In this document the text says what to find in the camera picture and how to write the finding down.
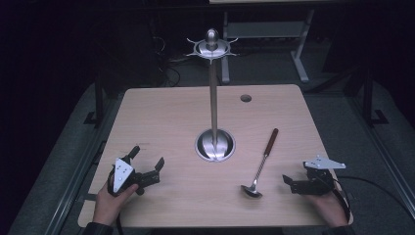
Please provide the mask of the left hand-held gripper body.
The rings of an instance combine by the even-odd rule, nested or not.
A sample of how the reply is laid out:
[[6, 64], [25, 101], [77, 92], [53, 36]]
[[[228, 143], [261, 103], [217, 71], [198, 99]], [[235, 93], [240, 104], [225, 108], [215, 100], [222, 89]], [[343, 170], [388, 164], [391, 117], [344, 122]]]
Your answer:
[[113, 170], [108, 177], [108, 192], [112, 196], [118, 196], [133, 184], [138, 185], [136, 194], [141, 196], [145, 193], [145, 188], [160, 182], [159, 171], [149, 171], [146, 173], [136, 172], [130, 163], [123, 159], [116, 159]]

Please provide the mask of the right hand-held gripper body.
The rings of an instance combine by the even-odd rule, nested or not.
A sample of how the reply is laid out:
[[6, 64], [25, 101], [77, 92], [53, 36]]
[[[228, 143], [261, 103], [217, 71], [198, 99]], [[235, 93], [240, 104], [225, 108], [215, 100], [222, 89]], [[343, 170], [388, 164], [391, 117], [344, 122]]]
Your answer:
[[338, 163], [317, 155], [306, 161], [310, 167], [306, 171], [306, 180], [294, 180], [290, 186], [293, 194], [321, 196], [333, 191], [336, 186], [331, 169], [344, 169], [344, 163]]

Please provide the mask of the steel ladle with brown handle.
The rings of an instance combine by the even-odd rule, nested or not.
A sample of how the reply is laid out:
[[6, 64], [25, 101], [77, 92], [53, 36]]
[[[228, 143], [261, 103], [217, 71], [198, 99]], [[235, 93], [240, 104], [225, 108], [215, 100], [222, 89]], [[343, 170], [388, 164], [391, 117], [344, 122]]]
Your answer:
[[252, 182], [252, 184], [250, 186], [246, 186], [246, 185], [242, 185], [241, 189], [242, 191], [245, 193], [246, 196], [248, 196], [249, 198], [253, 198], [253, 199], [259, 199], [262, 197], [262, 194], [257, 190], [257, 184], [258, 184], [258, 180], [259, 177], [261, 175], [261, 172], [263, 170], [263, 167], [266, 163], [266, 160], [268, 159], [269, 155], [272, 152], [273, 146], [275, 144], [275, 141], [277, 139], [277, 136], [279, 134], [279, 129], [278, 128], [274, 128], [272, 130], [272, 133], [270, 135], [270, 138], [267, 142], [266, 148], [262, 154], [262, 160], [261, 163], [258, 167], [258, 170], [255, 174], [254, 180]]

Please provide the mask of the person's right hand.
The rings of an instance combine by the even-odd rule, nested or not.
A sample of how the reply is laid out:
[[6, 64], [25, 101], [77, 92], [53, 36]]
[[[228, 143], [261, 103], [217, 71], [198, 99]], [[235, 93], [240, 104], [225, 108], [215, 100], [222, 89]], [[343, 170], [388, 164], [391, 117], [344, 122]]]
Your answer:
[[304, 197], [313, 205], [330, 228], [348, 225], [341, 202], [333, 192], [321, 196], [305, 195]]

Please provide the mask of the person's left hand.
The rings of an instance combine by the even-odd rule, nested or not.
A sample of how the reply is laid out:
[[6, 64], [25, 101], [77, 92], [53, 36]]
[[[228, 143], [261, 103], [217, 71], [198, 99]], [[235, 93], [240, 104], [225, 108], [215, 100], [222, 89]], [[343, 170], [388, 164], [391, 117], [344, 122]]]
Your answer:
[[137, 189], [138, 185], [133, 184], [115, 197], [108, 192], [108, 183], [105, 183], [97, 194], [92, 221], [108, 226], [112, 225], [127, 199], [132, 196]]

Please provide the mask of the black metal stand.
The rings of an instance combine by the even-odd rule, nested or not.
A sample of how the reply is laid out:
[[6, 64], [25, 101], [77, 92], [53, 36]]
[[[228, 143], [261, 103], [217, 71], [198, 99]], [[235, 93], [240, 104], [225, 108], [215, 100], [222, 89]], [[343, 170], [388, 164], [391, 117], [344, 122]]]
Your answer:
[[104, 117], [104, 90], [102, 81], [99, 77], [96, 77], [95, 83], [95, 111], [90, 112], [84, 124], [93, 124], [95, 128], [98, 128]]
[[374, 81], [372, 73], [368, 67], [363, 69], [363, 98], [362, 98], [362, 117], [365, 122], [374, 127], [377, 124], [388, 124], [389, 121], [381, 110], [373, 109]]

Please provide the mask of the steel utensil rack stand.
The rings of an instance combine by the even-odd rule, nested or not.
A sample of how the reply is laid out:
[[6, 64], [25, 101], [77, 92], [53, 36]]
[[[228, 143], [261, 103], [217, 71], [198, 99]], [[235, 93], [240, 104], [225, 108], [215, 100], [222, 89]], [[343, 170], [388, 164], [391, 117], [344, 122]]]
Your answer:
[[217, 60], [231, 55], [230, 43], [220, 39], [216, 29], [210, 28], [205, 38], [192, 41], [193, 52], [190, 56], [208, 60], [210, 129], [201, 132], [195, 141], [197, 155], [210, 163], [220, 163], [229, 159], [236, 148], [235, 138], [231, 133], [218, 127], [217, 95]]

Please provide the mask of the white metal table frame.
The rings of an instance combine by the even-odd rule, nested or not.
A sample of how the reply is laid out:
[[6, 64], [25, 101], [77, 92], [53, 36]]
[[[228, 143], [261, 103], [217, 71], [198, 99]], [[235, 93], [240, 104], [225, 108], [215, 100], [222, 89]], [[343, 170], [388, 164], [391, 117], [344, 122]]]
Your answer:
[[314, 10], [308, 10], [307, 16], [303, 21], [232, 23], [228, 20], [228, 13], [225, 12], [223, 21], [223, 37], [225, 39], [297, 39], [299, 44], [297, 49], [291, 52], [291, 57], [300, 81], [308, 83], [309, 78], [301, 61], [301, 53], [311, 27], [313, 16]]

